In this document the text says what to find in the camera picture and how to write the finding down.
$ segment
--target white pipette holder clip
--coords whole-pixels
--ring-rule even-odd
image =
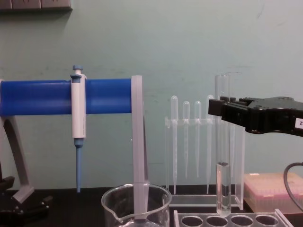
[[[216,196],[208,194],[209,184],[215,183],[215,118],[208,114],[208,101],[213,98],[212,95],[206,98],[204,118],[200,101],[194,103],[194,108],[190,108],[190,103],[184,101],[181,110],[183,116],[180,118],[178,98],[172,96],[170,100],[171,116],[165,118],[165,150],[166,187],[169,189],[170,185],[174,186],[172,207],[216,206]],[[193,118],[190,118],[190,112],[194,113]],[[243,209],[245,134],[242,127],[234,124],[230,124],[229,129],[231,177],[235,184],[232,206]],[[202,184],[207,185],[204,195],[178,195],[176,189],[177,185]]]

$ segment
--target pipette rack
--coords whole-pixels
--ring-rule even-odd
[[[174,211],[174,227],[294,227],[278,209],[274,213],[182,214]]]
[[[182,117],[178,114],[178,98],[176,96],[171,98],[171,116],[165,117],[167,189],[170,185],[202,184],[206,184],[208,189],[208,185],[215,182],[215,118],[208,114],[208,101],[212,98],[212,95],[207,96],[204,110],[201,109],[200,101],[195,102],[194,108],[189,108],[190,103],[184,101],[183,110],[181,110]],[[232,183],[235,184],[232,206],[237,206],[242,210],[245,134],[244,129],[238,125],[230,123],[229,128]],[[171,207],[216,206],[216,197],[208,195],[208,190],[207,194],[180,195],[178,189],[174,188],[172,194]]]

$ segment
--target glass test tube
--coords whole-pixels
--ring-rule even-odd
[[[229,75],[215,77],[216,99],[230,97]],[[217,213],[228,216],[231,213],[231,167],[229,123],[215,117],[216,128],[216,189]]]

